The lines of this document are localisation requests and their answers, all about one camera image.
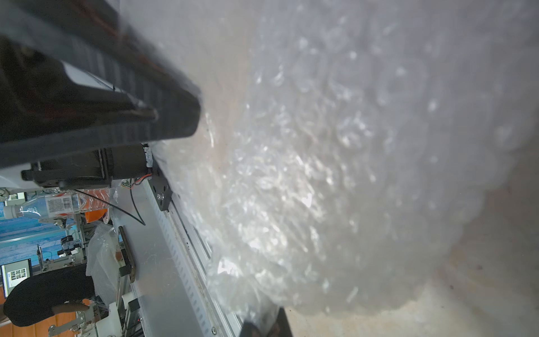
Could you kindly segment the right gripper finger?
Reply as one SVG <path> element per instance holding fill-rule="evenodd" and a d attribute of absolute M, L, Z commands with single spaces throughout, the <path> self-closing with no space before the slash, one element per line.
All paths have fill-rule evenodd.
<path fill-rule="evenodd" d="M 239 337 L 293 337 L 286 310 L 270 311 L 256 322 L 244 321 Z"/>

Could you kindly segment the clear bubble vase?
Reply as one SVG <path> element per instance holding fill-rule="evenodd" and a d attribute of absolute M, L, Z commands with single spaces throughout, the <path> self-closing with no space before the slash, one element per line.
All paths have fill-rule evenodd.
<path fill-rule="evenodd" d="M 377 313 L 416 298 L 538 117 L 537 1 L 122 1 L 198 88 L 154 144 L 213 297 Z"/>

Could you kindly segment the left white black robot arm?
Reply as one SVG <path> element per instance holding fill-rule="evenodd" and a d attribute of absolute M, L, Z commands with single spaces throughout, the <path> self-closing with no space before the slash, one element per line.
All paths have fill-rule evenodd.
<path fill-rule="evenodd" d="M 33 188 L 32 164 L 187 138 L 197 88 L 150 55 L 117 1 L 1 3 L 1 185 Z"/>

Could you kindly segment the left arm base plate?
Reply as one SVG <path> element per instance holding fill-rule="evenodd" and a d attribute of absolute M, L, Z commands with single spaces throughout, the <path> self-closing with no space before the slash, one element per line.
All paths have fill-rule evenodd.
<path fill-rule="evenodd" d="M 149 184 L 157 206 L 160 211 L 167 211 L 172 200 L 173 191 L 156 159 L 153 159 L 151 174 Z"/>

